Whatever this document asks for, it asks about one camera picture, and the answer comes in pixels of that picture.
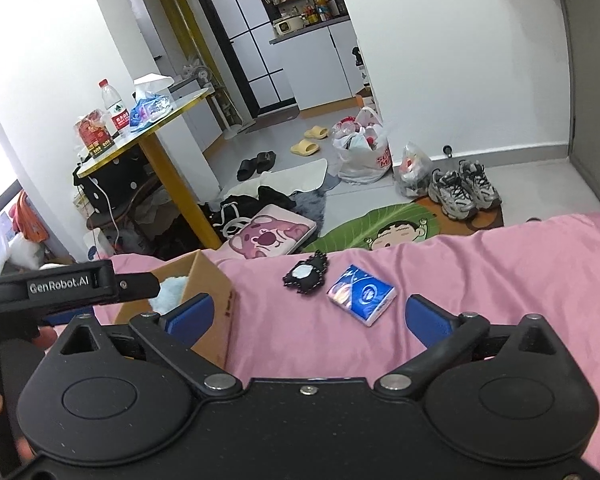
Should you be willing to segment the grey plush toy pink ears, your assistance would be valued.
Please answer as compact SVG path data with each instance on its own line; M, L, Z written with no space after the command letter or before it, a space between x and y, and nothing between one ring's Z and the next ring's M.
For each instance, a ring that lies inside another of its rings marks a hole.
M148 300L151 310L166 315L181 304L186 276L169 276L160 283L160 290L155 298Z

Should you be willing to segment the green leaf cartoon rug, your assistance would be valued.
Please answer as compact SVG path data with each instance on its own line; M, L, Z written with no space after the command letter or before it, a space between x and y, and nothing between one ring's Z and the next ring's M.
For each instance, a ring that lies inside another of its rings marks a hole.
M452 220L429 198L374 209L337 226L302 252L341 252L349 248L375 250L402 243L419 243L437 235L471 236L504 226L502 208L479 210L468 220Z

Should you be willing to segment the black clothes pile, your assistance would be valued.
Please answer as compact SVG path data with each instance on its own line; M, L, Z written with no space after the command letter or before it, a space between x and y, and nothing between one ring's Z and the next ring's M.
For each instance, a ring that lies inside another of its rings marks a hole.
M220 202L202 204L200 208L220 240L225 242L237 234L263 208L270 205L293 210L296 201L274 188L260 185L256 196L229 195Z

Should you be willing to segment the pink bear cushion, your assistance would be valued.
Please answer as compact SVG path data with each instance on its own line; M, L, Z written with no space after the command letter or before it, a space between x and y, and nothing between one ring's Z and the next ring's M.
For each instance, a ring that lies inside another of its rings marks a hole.
M263 209L221 247L227 258L252 260L289 255L315 231L313 220L291 211Z

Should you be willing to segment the small clear trash bag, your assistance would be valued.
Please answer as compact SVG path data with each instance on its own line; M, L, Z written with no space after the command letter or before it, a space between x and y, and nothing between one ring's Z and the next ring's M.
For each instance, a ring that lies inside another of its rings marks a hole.
M400 164L393 167L398 192L410 200L424 197L432 170L434 163L430 157L415 143L407 142Z

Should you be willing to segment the pink bed sheet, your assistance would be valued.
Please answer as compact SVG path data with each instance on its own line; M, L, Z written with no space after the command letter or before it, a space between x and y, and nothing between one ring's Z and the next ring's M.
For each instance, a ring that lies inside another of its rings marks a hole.
M452 313L474 311L495 324L543 315L600 400L600 214L334 252L327 281L357 266L396 289L396 299L372 326L337 307L324 290L302 296L286 288L294 255L237 260L208 252L208 258L234 287L226 367L241 380L375 380L422 351L404 318L407 298L419 294ZM585 459L600 471L600 422Z

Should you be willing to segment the black polka dot bag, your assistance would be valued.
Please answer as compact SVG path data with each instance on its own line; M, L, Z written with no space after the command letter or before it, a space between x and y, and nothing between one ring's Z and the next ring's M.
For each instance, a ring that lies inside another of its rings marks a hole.
M124 152L86 177L79 177L79 167L73 171L73 185L80 188L93 210L109 214L130 200L150 177L149 162L138 146Z

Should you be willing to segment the round table yellow leg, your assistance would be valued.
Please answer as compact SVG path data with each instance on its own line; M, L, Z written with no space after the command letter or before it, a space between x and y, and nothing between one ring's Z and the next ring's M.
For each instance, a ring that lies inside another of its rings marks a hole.
M196 140L186 141L183 145L184 148L192 149L190 154L181 153L172 159L163 147L159 136L161 129L203 103L208 96L212 96L212 93L210 88L204 88L177 99L169 114L149 128L122 136L102 156L91 158L83 164L76 175L79 178L86 178L138 145L201 245L205 248L218 249L222 245L220 238L199 207L200 202L212 200L219 195L218 179Z

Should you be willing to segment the red snack package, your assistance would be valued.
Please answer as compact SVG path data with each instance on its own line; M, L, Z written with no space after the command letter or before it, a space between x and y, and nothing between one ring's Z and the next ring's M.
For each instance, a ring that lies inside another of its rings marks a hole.
M99 108L80 118L74 128L92 157L98 157L114 146L114 139L106 125L106 115Z

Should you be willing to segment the yellow slipper near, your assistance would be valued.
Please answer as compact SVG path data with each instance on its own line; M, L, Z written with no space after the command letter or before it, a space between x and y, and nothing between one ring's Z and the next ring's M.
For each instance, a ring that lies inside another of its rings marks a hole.
M292 154L298 156L309 157L318 153L320 151L320 146L317 143L312 142L310 140L302 139L297 144L294 144L290 148L290 151Z

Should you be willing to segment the blue plastic bag on table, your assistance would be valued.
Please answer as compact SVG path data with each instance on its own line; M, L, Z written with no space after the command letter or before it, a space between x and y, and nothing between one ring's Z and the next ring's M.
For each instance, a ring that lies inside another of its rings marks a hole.
M173 101L162 94L148 93L139 99L130 111L130 130L143 131L168 116L173 110Z

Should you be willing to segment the plastic water bottle red label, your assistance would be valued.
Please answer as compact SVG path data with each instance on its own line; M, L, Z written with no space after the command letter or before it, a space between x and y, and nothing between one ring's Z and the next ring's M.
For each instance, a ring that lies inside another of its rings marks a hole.
M99 81L102 102L106 107L117 133L127 134L130 131L130 113L126 108L120 93L108 82L107 79Z

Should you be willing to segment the yellow slipper far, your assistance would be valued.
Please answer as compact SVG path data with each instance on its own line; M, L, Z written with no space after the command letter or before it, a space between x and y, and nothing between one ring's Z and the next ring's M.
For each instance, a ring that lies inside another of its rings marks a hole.
M311 140L324 140L329 135L329 128L314 126L309 130L306 130L304 137Z

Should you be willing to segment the white tissue box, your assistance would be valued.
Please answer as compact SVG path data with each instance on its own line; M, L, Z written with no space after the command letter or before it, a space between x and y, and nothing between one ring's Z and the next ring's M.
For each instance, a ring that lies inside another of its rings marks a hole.
M151 73L134 79L133 84L134 100L140 102L141 99L156 96L168 90L174 84L174 79L171 76Z

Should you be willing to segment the white rice cooker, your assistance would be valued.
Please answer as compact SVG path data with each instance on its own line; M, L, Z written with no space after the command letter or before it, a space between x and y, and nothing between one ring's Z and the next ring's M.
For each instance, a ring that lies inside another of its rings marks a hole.
M274 32L277 37L290 35L293 32L304 29L306 22L301 15L288 16L288 18L279 18L273 22Z

